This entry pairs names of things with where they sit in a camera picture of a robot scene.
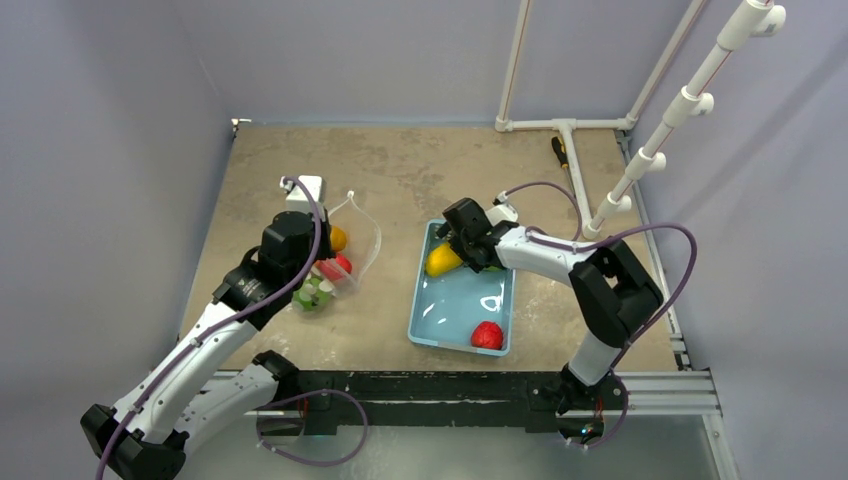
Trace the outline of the red apple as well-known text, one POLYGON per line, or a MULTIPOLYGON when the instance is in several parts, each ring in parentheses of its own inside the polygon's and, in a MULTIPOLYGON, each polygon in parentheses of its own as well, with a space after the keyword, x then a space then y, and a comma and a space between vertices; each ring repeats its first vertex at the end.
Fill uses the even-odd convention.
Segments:
POLYGON ((318 261, 315 266, 319 273, 331 282, 347 279, 353 270, 352 263, 342 253, 337 253, 333 258, 318 261))

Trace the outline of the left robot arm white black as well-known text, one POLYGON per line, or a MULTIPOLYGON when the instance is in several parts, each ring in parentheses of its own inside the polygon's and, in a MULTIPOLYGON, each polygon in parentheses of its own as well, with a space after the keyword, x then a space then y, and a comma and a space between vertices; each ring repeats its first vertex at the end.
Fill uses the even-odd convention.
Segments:
POLYGON ((222 363, 289 305, 318 260, 332 257, 325 211, 284 211, 212 294, 190 332, 132 391, 92 405, 81 427, 96 478, 173 479, 212 436, 250 410, 292 405, 299 369, 272 350, 230 381, 203 388, 222 363))

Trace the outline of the orange fruit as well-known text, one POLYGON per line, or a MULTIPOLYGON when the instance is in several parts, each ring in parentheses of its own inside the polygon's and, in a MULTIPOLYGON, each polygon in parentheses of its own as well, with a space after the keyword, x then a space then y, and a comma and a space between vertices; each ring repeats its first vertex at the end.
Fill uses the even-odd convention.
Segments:
POLYGON ((341 252, 347 247, 348 235, 341 227, 332 226, 329 238, 331 248, 334 252, 341 252))

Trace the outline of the green fruit with black stripe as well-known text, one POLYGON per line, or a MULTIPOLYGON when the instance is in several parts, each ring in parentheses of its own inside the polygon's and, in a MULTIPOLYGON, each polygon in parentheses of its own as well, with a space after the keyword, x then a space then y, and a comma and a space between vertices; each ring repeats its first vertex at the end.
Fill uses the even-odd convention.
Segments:
POLYGON ((334 297, 333 284, 321 277, 309 277, 292 296, 291 305, 298 312, 315 312, 326 307, 334 297))

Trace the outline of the red textured strawberry fruit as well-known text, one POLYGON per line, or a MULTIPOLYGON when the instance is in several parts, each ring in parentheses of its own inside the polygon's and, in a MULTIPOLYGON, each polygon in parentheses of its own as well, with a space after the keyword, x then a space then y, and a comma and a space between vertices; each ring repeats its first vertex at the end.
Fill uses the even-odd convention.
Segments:
POLYGON ((501 350, 504 345, 504 332, 495 322, 480 322, 471 334, 470 344, 475 348, 501 350))

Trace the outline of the clear polka dot zip bag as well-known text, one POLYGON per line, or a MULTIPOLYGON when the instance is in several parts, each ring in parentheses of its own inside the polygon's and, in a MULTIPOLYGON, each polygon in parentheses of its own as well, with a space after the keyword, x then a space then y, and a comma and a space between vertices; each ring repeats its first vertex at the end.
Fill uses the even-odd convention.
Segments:
POLYGON ((382 231, 376 220, 357 204, 356 192, 328 211, 330 241, 334 256, 317 260, 301 287, 294 292, 291 308, 312 316, 333 300, 352 296, 382 246, 382 231))

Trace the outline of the light blue plastic basket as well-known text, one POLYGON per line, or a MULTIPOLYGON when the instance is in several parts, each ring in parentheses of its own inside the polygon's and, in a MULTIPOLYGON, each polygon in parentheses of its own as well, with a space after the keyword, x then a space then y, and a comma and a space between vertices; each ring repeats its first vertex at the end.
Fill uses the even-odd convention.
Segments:
POLYGON ((436 236, 442 224, 441 219, 433 219, 425 227, 407 338, 419 346, 503 357, 511 349, 515 272, 475 273, 462 266, 438 277, 429 276, 426 258, 444 243, 436 236), (499 348, 472 344, 473 331, 484 321, 500 327, 503 341, 499 348))

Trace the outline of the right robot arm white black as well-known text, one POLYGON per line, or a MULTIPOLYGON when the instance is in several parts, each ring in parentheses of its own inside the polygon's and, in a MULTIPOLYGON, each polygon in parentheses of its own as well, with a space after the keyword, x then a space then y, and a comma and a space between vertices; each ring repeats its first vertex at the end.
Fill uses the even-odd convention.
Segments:
POLYGON ((497 220, 471 198, 454 202, 442 215, 445 224, 437 236, 473 271, 526 271, 572 289, 587 333, 564 367, 561 392, 576 407, 596 399, 615 359, 664 304, 627 243, 567 242, 512 219, 497 220))

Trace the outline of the elongated yellow mango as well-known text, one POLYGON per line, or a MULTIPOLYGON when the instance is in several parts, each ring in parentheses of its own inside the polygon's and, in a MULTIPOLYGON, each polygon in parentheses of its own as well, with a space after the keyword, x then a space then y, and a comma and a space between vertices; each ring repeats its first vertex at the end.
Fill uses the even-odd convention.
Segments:
POLYGON ((464 261, 452 250, 450 244, 444 242, 427 254, 424 270, 429 277, 436 278, 461 267, 463 263, 464 261))

